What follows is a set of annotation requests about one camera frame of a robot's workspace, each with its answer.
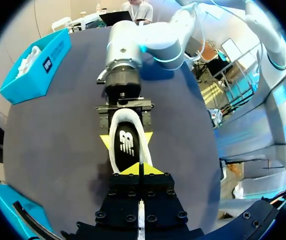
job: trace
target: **new balance logo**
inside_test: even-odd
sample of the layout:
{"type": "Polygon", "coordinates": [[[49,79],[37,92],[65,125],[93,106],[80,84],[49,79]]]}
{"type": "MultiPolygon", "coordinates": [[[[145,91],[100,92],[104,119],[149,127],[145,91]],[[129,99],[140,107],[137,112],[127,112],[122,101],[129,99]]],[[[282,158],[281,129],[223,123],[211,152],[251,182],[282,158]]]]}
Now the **new balance logo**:
{"type": "Polygon", "coordinates": [[[133,148],[133,136],[129,132],[125,132],[123,130],[119,131],[119,141],[121,142],[120,144],[120,149],[124,153],[130,154],[134,157],[134,150],[133,148]]]}

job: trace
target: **bottle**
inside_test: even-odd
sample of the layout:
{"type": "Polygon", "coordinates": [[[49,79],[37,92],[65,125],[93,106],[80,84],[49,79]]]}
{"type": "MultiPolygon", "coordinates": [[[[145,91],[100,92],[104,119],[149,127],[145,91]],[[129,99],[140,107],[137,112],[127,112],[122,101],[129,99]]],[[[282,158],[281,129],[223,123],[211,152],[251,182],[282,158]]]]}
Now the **bottle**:
{"type": "Polygon", "coordinates": [[[96,5],[96,12],[99,14],[101,12],[101,4],[96,5]]]}

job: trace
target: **label on box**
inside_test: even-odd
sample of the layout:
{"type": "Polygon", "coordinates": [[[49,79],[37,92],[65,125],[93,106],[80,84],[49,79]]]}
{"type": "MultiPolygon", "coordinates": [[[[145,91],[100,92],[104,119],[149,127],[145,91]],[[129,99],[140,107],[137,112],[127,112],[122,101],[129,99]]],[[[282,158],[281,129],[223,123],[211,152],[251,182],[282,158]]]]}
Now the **label on box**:
{"type": "Polygon", "coordinates": [[[51,62],[50,58],[47,57],[47,58],[45,59],[45,61],[43,62],[43,67],[44,67],[44,69],[45,69],[45,71],[46,71],[47,74],[48,74],[49,71],[51,70],[52,66],[53,66],[53,65],[52,65],[52,62],[51,62]]]}
{"type": "Polygon", "coordinates": [[[62,52],[64,48],[64,42],[61,41],[57,46],[56,48],[54,49],[54,51],[51,53],[51,59],[53,60],[53,62],[55,62],[57,56],[62,52]]]}

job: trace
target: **black mount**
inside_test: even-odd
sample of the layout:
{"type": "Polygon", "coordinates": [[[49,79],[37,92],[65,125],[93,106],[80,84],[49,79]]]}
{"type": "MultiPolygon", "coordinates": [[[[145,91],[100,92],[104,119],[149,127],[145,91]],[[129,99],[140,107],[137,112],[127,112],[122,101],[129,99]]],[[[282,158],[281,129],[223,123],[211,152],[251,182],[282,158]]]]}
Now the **black mount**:
{"type": "Polygon", "coordinates": [[[100,105],[96,107],[99,113],[100,135],[108,135],[114,113],[122,108],[132,109],[140,117],[145,132],[152,131],[151,110],[154,105],[150,100],[139,98],[121,98],[115,105],[100,105]]]}

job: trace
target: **person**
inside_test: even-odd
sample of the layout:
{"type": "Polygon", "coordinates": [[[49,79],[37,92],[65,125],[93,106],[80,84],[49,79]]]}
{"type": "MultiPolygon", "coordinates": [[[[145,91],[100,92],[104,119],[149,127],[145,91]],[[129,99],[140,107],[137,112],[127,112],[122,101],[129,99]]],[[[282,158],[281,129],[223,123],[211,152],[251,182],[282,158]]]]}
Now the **person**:
{"type": "Polygon", "coordinates": [[[136,24],[139,24],[140,21],[144,21],[144,24],[152,22],[153,7],[143,0],[128,0],[123,3],[121,10],[128,11],[136,24]]]}

